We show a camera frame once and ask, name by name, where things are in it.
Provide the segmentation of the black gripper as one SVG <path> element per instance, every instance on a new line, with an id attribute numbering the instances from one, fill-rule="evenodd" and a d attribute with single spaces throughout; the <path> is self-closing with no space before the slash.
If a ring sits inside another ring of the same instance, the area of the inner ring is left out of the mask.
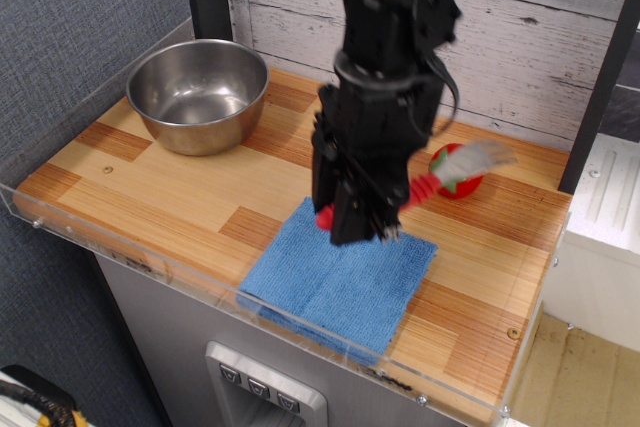
<path id="1" fill-rule="evenodd" d="M 399 239 L 399 210 L 409 193 L 407 164 L 428 143 L 443 88 L 433 74 L 398 90 L 368 89 L 345 79 L 320 88 L 321 110 L 311 136 L 312 201 L 316 213 L 334 203 L 332 244 Z M 391 148 L 407 152 L 407 160 L 365 160 L 365 152 Z M 343 160 L 341 151 L 351 152 L 358 167 Z"/>

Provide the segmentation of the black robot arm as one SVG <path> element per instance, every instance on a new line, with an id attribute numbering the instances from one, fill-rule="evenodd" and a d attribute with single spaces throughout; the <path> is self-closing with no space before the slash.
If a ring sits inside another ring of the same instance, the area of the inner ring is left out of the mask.
<path id="1" fill-rule="evenodd" d="M 454 0 L 343 0 L 337 85 L 321 88 L 312 135 L 312 200 L 331 211 L 330 240 L 398 234 L 410 198 L 408 163 L 431 137 L 444 91 L 455 91 L 439 46 L 455 38 Z"/>

